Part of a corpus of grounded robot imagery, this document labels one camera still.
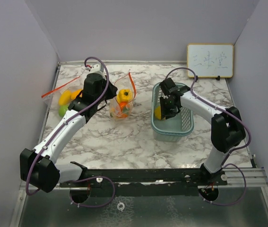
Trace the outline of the yellow pear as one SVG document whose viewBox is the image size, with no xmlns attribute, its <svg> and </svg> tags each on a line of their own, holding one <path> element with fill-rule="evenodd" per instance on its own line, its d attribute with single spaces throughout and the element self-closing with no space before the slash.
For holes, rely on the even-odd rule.
<svg viewBox="0 0 268 227">
<path fill-rule="evenodd" d="M 154 116 L 156 119 L 161 120 L 162 119 L 162 114 L 161 114 L 161 106 L 157 106 L 154 109 Z"/>
</svg>

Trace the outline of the yellow lemon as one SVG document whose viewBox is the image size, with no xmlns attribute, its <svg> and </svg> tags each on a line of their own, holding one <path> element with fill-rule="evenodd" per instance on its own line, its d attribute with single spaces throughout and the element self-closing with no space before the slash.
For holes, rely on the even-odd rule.
<svg viewBox="0 0 268 227">
<path fill-rule="evenodd" d="M 133 93 L 130 89 L 121 89 L 116 99 L 118 103 L 128 103 L 133 99 Z"/>
<path fill-rule="evenodd" d="M 69 104 L 72 101 L 71 96 L 72 96 L 72 92 L 70 90 L 65 90 L 59 98 L 59 101 L 58 101 L 59 106 Z"/>
</svg>

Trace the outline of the orange tangerine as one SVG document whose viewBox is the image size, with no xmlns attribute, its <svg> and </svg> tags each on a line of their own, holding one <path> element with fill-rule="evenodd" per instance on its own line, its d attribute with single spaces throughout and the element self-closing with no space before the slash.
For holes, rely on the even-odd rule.
<svg viewBox="0 0 268 227">
<path fill-rule="evenodd" d="M 117 103 L 115 116 L 117 118 L 127 118 L 130 114 L 130 104 L 126 102 Z"/>
</svg>

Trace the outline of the clear zip bag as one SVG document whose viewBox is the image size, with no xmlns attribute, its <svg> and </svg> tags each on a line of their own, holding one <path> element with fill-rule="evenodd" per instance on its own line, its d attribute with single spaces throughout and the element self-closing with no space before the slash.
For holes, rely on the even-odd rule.
<svg viewBox="0 0 268 227">
<path fill-rule="evenodd" d="M 49 107 L 53 104 L 54 110 L 57 110 L 57 112 L 58 112 L 59 107 L 60 107 L 58 104 L 58 101 L 59 101 L 61 94 L 65 90 L 70 90 L 71 92 L 74 92 L 74 91 L 79 90 L 79 89 L 81 89 L 81 90 L 83 89 L 83 85 L 81 83 L 81 77 L 75 76 L 70 81 L 63 83 L 62 85 L 59 85 L 57 88 L 53 89 L 52 91 L 49 91 L 49 92 L 43 94 L 41 96 L 41 98 L 42 98 L 42 101 L 44 103 L 46 103 Z"/>
<path fill-rule="evenodd" d="M 125 119 L 132 112 L 133 100 L 137 94 L 131 71 L 117 79 L 113 85 L 117 87 L 117 95 L 110 100 L 110 116 L 114 119 Z"/>
</svg>

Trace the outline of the clear zip top bag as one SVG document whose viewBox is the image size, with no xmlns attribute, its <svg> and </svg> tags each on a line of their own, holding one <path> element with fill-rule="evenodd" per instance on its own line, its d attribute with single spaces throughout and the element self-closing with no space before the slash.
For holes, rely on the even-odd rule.
<svg viewBox="0 0 268 227">
<path fill-rule="evenodd" d="M 74 91 L 79 90 L 79 89 L 81 89 L 81 90 L 83 89 L 83 85 L 81 83 L 81 77 L 75 76 L 70 81 L 63 83 L 62 85 L 59 85 L 57 88 L 53 89 L 52 91 L 49 91 L 49 92 L 43 94 L 41 96 L 41 98 L 42 98 L 42 101 L 44 103 L 46 103 L 49 107 L 53 104 L 54 110 L 57 110 L 57 112 L 58 112 L 59 107 L 60 107 L 58 104 L 58 101 L 59 101 L 61 94 L 65 90 L 70 90 L 71 92 L 74 92 Z"/>
</svg>

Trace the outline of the green apple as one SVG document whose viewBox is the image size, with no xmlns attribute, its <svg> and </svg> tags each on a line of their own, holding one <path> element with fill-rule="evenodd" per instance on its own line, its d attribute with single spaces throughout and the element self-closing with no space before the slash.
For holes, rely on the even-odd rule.
<svg viewBox="0 0 268 227">
<path fill-rule="evenodd" d="M 61 105 L 58 110 L 58 114 L 60 118 L 63 118 L 65 113 L 68 111 L 69 105 Z"/>
</svg>

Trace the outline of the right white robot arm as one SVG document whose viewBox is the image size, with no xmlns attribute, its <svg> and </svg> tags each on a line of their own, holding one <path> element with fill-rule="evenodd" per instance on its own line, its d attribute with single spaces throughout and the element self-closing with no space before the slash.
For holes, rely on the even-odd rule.
<svg viewBox="0 0 268 227">
<path fill-rule="evenodd" d="M 195 94 L 188 86 L 178 87 L 171 78 L 159 83 L 164 94 L 160 98 L 161 117 L 170 119 L 187 108 L 201 116 L 211 125 L 212 150 L 200 167 L 200 181 L 212 184 L 222 170 L 231 150 L 246 137 L 239 110 L 216 105 Z"/>
</svg>

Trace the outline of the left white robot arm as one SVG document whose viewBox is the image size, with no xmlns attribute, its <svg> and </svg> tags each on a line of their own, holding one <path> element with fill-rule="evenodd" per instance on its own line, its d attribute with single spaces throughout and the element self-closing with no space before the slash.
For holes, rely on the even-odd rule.
<svg viewBox="0 0 268 227">
<path fill-rule="evenodd" d="M 84 80 L 83 90 L 69 105 L 54 130 L 32 150 L 24 149 L 20 154 L 20 176 L 26 183 L 26 193 L 31 196 L 29 186 L 51 192 L 58 183 L 72 181 L 83 186 L 87 175 L 77 164 L 56 166 L 57 159 L 72 137 L 83 128 L 98 111 L 98 105 L 116 97 L 117 88 L 110 82 L 108 73 L 92 72 Z"/>
</svg>

